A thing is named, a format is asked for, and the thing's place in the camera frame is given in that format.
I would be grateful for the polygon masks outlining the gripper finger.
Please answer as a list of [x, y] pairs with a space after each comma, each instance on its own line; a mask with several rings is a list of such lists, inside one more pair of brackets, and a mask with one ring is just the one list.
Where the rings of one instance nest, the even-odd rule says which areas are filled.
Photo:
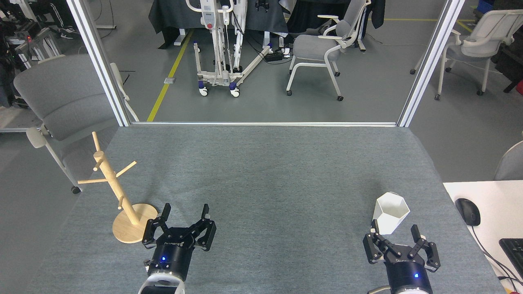
[[384, 258], [387, 253], [395, 255], [395, 245], [381, 236], [377, 219], [372, 220], [370, 232], [366, 233], [363, 244], [370, 264], [374, 264], [379, 259]]
[[436, 244], [426, 240], [426, 238], [420, 234], [417, 225], [411, 226], [411, 235], [415, 245], [410, 251], [410, 259], [414, 259], [418, 252], [423, 249], [427, 256], [425, 268], [430, 272], [436, 272], [441, 266]]
[[186, 230], [186, 236], [192, 236], [195, 245], [209, 251], [217, 230], [216, 223], [210, 219], [209, 205], [204, 204], [200, 220]]
[[171, 230], [166, 225], [166, 221], [168, 219], [168, 216], [171, 211], [170, 203], [165, 203], [164, 209], [162, 211], [162, 214], [160, 216], [157, 216], [155, 219], [149, 219], [146, 222], [144, 235], [142, 238], [142, 244], [145, 248], [153, 248], [155, 245], [149, 246], [155, 242], [154, 234], [158, 227], [161, 227], [164, 234], [167, 235], [168, 238], [172, 236]]

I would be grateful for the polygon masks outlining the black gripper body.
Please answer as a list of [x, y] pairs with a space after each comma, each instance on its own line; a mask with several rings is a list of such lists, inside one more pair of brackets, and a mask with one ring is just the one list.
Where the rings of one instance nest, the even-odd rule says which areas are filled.
[[171, 237], [163, 234], [156, 240], [156, 249], [149, 263], [147, 274], [156, 273], [173, 275], [185, 281], [187, 279], [195, 239], [189, 234], [181, 238], [181, 233], [172, 233]]
[[424, 259], [417, 254], [410, 259], [412, 247], [395, 245], [395, 255], [387, 253], [384, 264], [391, 294], [432, 294]]

